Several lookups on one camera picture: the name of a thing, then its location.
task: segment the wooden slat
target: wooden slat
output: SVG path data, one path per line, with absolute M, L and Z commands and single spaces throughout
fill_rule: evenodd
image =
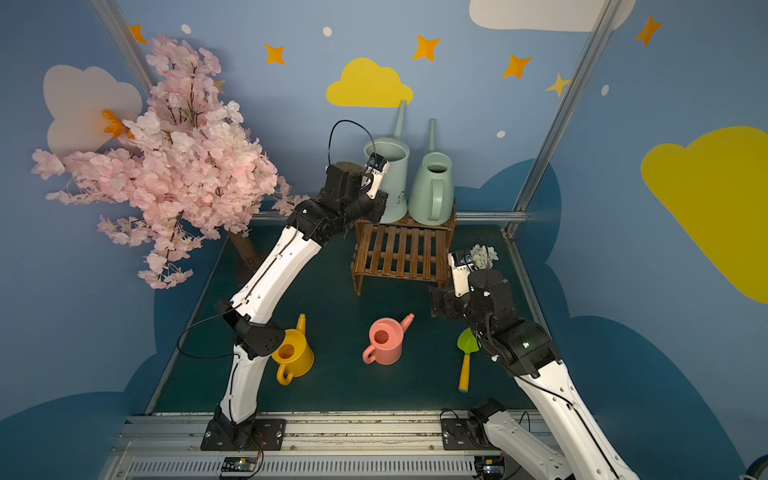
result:
M 444 282 L 445 271 L 448 267 L 448 259 L 443 254 L 445 252 L 445 231 L 435 232 L 435 247 L 437 248 L 437 252 L 435 252 L 435 263 L 437 264 L 435 273 L 437 274 L 437 280 Z
M 368 259 L 368 245 L 371 244 L 371 233 L 373 225 L 365 225 L 362 229 L 362 236 L 357 245 L 357 258 L 355 258 L 355 273 L 362 273 L 366 270 L 366 260 Z
M 419 271 L 419 229 L 411 229 L 411 271 L 410 277 L 416 278 Z
M 397 249 L 397 270 L 396 276 L 405 276 L 404 269 L 406 268 L 406 239 L 408 238 L 408 229 L 400 227 L 400 245 Z
M 384 241 L 384 229 L 385 227 L 383 225 L 379 225 L 376 228 L 376 239 L 374 240 L 374 244 L 373 244 L 373 255 L 371 256 L 371 267 L 366 270 L 370 273 L 379 272 L 379 258 L 381 257 L 382 242 Z
M 433 230 L 424 230 L 424 278 L 432 278 L 432 234 Z
M 395 252 L 395 230 L 397 227 L 392 225 L 387 228 L 386 250 L 384 252 L 384 269 L 382 274 L 389 275 L 392 272 L 392 254 Z

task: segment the green trowel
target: green trowel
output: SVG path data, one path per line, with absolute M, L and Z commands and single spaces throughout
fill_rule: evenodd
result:
M 456 342 L 458 349 L 464 352 L 464 363 L 462 364 L 462 376 L 458 380 L 459 392 L 467 393 L 469 391 L 469 354 L 480 350 L 478 341 L 472 335 L 471 329 L 466 329 L 458 336 Z

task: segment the black mounting plate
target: black mounting plate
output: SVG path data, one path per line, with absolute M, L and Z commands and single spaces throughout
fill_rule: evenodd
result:
M 208 422 L 208 427 L 203 435 L 200 450 L 203 451 L 240 451 L 258 452 L 259 442 L 265 452 L 280 450 L 286 428 L 285 419 L 255 419 L 251 417 L 240 423 L 234 432 L 228 432 L 226 428 L 217 422 L 220 418 L 214 417 Z
M 485 443 L 485 440 L 478 444 L 478 440 L 472 438 L 467 419 L 441 419 L 440 426 L 442 427 L 442 447 L 445 450 L 495 449 L 493 445 Z

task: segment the painted cloud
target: painted cloud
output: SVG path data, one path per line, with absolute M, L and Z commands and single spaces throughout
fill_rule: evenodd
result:
M 614 29 L 632 12 L 635 0 L 623 0 Z M 591 31 L 604 0 L 471 0 L 474 23 L 494 30 Z
M 48 128 L 48 147 L 59 157 L 97 150 L 112 138 L 104 132 L 109 125 L 101 115 L 104 109 L 118 118 L 136 120 L 142 107 L 136 87 L 118 82 L 99 67 L 82 71 L 53 66 L 45 74 L 43 95 L 54 118 Z

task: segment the watering can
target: watering can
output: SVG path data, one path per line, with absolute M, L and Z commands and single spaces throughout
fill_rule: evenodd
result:
M 302 376 L 312 368 L 315 354 L 306 342 L 306 316 L 303 313 L 296 328 L 286 330 L 286 338 L 272 358 L 280 364 L 277 369 L 280 385 L 288 385 L 294 377 Z
M 435 151 L 435 119 L 429 120 L 429 153 L 422 159 L 411 189 L 408 213 L 424 225 L 441 225 L 453 213 L 453 163 Z
M 406 202 L 406 176 L 408 174 L 408 156 L 411 150 L 408 145 L 400 140 L 402 133 L 402 119 L 406 114 L 406 101 L 400 101 L 400 109 L 397 112 L 397 124 L 395 133 L 391 137 L 376 138 L 376 153 L 384 157 L 389 163 L 389 170 L 382 180 L 380 190 L 389 194 L 386 199 L 386 208 L 380 223 L 394 223 L 403 218 L 408 212 Z M 368 142 L 362 149 L 366 161 L 373 153 L 373 145 Z
M 376 320 L 368 331 L 371 344 L 362 353 L 365 363 L 377 362 L 381 365 L 392 365 L 402 355 L 402 337 L 413 321 L 413 313 L 402 322 L 385 317 Z

